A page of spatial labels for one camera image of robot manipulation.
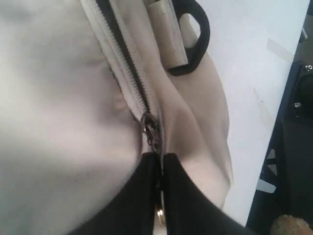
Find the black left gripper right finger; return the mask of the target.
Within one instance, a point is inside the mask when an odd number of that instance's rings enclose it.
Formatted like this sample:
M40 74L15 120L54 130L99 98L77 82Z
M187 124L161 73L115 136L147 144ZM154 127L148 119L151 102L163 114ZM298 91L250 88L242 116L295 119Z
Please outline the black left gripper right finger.
M247 234L246 228L204 196L173 153L167 154L163 160L163 192L167 234Z

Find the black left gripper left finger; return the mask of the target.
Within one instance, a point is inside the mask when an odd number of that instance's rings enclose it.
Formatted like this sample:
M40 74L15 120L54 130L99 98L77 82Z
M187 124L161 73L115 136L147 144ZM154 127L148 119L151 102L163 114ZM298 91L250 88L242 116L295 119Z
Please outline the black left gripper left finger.
M152 235L158 199L158 156L144 153L122 190L72 235Z

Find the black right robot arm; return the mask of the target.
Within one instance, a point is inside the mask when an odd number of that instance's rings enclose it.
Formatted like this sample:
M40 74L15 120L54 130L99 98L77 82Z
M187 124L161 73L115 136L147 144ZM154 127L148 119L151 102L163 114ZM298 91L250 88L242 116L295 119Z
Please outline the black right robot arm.
M313 39L298 44L246 226L268 235L280 215L313 224Z

